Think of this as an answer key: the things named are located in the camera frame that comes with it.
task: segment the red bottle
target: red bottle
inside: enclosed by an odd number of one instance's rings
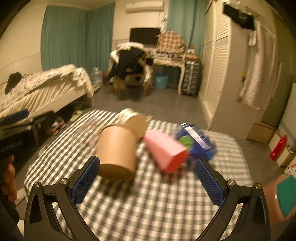
[[[275,161],[279,157],[279,155],[281,154],[281,152],[285,148],[286,142],[287,142],[287,135],[284,135],[284,137],[282,139],[280,139],[277,146],[274,148],[274,150],[269,155],[273,161]]]

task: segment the louvered door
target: louvered door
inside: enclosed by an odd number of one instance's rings
[[[230,49],[231,18],[223,14],[223,0],[216,2],[216,33],[213,51],[213,63],[210,71],[208,87],[205,90],[205,102],[210,116],[215,114],[223,89]]]
[[[206,13],[205,46],[202,55],[202,83],[199,91],[201,100],[206,97],[212,71],[216,41],[216,2],[213,1]]]

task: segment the white towel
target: white towel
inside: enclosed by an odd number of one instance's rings
[[[254,107],[253,104],[259,92],[264,67],[264,36],[259,21],[255,22],[257,42],[251,49],[249,66],[243,86],[239,92],[241,103]]]
[[[277,39],[255,20],[257,42],[251,49],[247,76],[239,93],[239,100],[258,110],[266,110],[273,96],[277,75]]]

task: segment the person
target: person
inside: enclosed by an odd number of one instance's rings
[[[0,189],[0,240],[23,241],[24,238],[17,227],[20,216],[14,203],[17,199],[15,168],[12,164],[14,156],[8,158],[8,166],[0,169],[0,175],[3,175]]]

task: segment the blue package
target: blue package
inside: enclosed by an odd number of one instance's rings
[[[215,155],[215,145],[193,124],[181,124],[176,131],[175,139],[188,147],[190,155],[195,159],[205,158],[209,161]]]

